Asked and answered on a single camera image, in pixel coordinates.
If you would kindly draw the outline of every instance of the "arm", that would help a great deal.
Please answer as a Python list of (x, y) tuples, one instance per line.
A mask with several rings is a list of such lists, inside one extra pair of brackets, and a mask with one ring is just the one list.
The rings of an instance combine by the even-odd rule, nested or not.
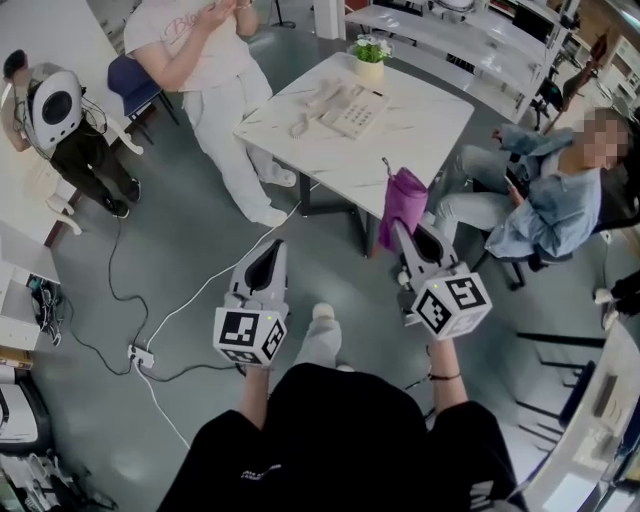
[(235, 0), (222, 0), (203, 10), (178, 54), (171, 58), (161, 41), (134, 50), (133, 56), (155, 82), (167, 91), (178, 91), (191, 76), (211, 32), (233, 13)]
[(535, 210), (531, 202), (525, 199), (509, 216), (508, 222), (511, 222), (531, 245), (539, 245), (551, 256), (558, 257), (571, 252), (583, 242), (575, 235), (584, 215), (584, 212), (576, 211), (551, 225)]
[(449, 380), (434, 379), (433, 392), (436, 414), (469, 401), (467, 390), (460, 376), (456, 347), (452, 339), (435, 341), (429, 345), (431, 374), (435, 377), (453, 377)]
[(236, 32), (239, 36), (252, 36), (258, 30), (258, 25), (260, 25), (258, 13), (253, 8), (253, 5), (249, 3), (249, 0), (240, 0), (238, 2), (236, 19), (238, 20)]
[(267, 418), (269, 395), (269, 370), (257, 366), (247, 366), (247, 378), (240, 402), (240, 414), (262, 430)]
[(13, 129), (13, 107), (11, 104), (5, 105), (2, 109), (2, 128), (7, 134), (7, 139), (18, 153), (22, 153), (31, 147), (29, 141), (22, 137), (20, 132)]

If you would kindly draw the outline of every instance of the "white cable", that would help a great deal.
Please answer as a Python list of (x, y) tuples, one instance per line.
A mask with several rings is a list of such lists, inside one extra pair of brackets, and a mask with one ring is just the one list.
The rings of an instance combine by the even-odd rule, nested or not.
[(167, 416), (167, 413), (164, 412), (162, 410), (162, 407), (160, 407), (160, 404), (158, 403), (158, 399), (156, 398), (156, 394), (153, 391), (153, 386), (151, 385), (151, 382), (149, 382), (149, 379), (147, 379), (144, 374), (140, 371), (140, 368), (138, 367), (137, 363), (133, 364), (136, 368), (136, 371), (138, 372), (138, 375), (140, 375), (140, 377), (142, 377), (142, 380), (144, 380), (147, 383), (147, 386), (149, 386), (149, 391), (151, 391), (151, 398), (153, 398), (153, 403), (156, 404), (156, 407), (158, 408), (158, 410), (160, 411), (160, 413), (164, 416), (164, 419), (167, 420), (169, 422), (169, 425), (171, 425), (171, 428), (173, 430), (175, 430), (176, 434), (178, 434), (178, 437), (182, 440), (182, 442), (184, 443), (184, 445), (187, 447), (187, 450), (191, 449), (191, 445), (187, 442), (187, 440), (182, 436), (182, 434), (180, 433), (180, 431), (178, 430), (178, 428), (173, 424), (173, 421), (171, 421), (169, 419), (169, 416)]
[[(316, 183), (313, 187), (311, 187), (311, 190), (315, 189), (317, 186), (319, 185), (319, 183)], [(296, 204), (293, 207), (293, 210), (291, 210), (291, 212), (289, 212), (289, 215), (287, 215), (287, 219), (285, 220), (285, 222), (287, 220), (289, 220), (289, 218), (296, 212), (296, 210), (300, 207), (300, 205), (302, 204), (301, 201), (298, 201), (298, 204)], [(247, 256), (249, 256), (249, 254), (251, 254), (251, 252), (258, 247), (258, 245), (260, 244), (260, 242), (262, 242), (266, 237), (268, 237), (271, 233), (273, 233), (276, 229), (278, 229), (278, 227), (275, 228), (271, 228), (269, 231), (267, 231), (264, 235), (262, 235), (258, 241), (253, 245), (253, 247), (251, 249), (249, 249), (246, 254), (240, 258), (238, 261), (236, 261), (233, 265), (225, 268), (224, 270), (222, 270), (221, 272), (218, 272), (217, 274), (211, 276), (209, 279), (206, 280), (206, 282), (200, 287), (200, 289), (196, 292), (196, 294), (191, 297), (187, 302), (185, 302), (182, 306), (180, 306), (178, 309), (176, 309), (175, 311), (172, 311), (171, 313), (169, 313), (164, 320), (162, 321), (162, 323), (158, 326), (158, 328), (155, 330), (155, 332), (151, 335), (151, 338), (149, 338), (149, 341), (147, 341), (147, 352), (150, 352), (150, 348), (151, 348), (151, 342), (153, 341), (153, 339), (156, 337), (156, 335), (160, 332), (160, 329), (162, 329), (162, 327), (164, 326), (164, 324), (167, 322), (167, 320), (169, 320), (169, 318), (171, 318), (173, 315), (177, 315), (178, 313), (180, 313), (180, 311), (182, 311), (184, 308), (186, 308), (189, 304), (191, 304), (194, 300), (196, 300), (198, 298), (198, 295), (200, 295), (202, 293), (202, 291), (209, 285), (209, 283), (211, 281), (213, 281), (214, 279), (217, 279), (218, 277), (220, 277), (223, 274), (226, 274), (227, 272), (229, 272), (229, 270), (233, 270), (234, 268), (236, 268), (241, 262), (242, 260), (244, 260)]]

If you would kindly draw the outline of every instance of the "white pants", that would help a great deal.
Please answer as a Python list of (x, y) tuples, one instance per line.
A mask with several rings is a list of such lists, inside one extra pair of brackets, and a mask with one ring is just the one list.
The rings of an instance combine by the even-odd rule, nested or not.
[(341, 345), (340, 324), (330, 318), (318, 318), (309, 325), (298, 357), (293, 364), (313, 363), (325, 368), (335, 368), (336, 356)]
[[(492, 231), (502, 224), (515, 209), (504, 179), (506, 169), (499, 155), (464, 146), (453, 168), (445, 171), (438, 184), (443, 198), (436, 209), (434, 227), (453, 243), (458, 222), (482, 231)], [(469, 180), (478, 180), (491, 192), (451, 193), (463, 190)]]
[(272, 182), (279, 166), (266, 151), (245, 146), (233, 130), (272, 95), (255, 61), (241, 75), (217, 87), (184, 94), (184, 109), (202, 151), (216, 164), (231, 197), (251, 221), (259, 220), (271, 203), (260, 180)]

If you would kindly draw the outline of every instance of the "marble table top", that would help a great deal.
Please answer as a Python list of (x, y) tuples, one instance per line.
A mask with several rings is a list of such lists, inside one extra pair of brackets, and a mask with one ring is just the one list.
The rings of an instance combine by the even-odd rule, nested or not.
[(394, 172), (407, 167), (428, 187), (469, 121), (473, 106), (387, 67), (384, 81), (375, 89), (390, 96), (389, 107), (357, 141), (317, 121), (299, 139), (292, 138), (289, 129), (302, 119), (303, 101), (320, 89), (323, 80), (360, 83), (352, 71), (354, 59), (346, 53), (332, 55), (245, 119), (235, 134), (382, 218), (387, 183), (382, 158), (389, 160)]

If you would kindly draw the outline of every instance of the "flower pot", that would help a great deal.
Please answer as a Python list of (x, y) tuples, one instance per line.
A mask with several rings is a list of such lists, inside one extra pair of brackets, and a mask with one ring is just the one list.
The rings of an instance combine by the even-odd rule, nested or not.
[(364, 62), (356, 59), (356, 75), (369, 83), (381, 82), (384, 78), (384, 61)]

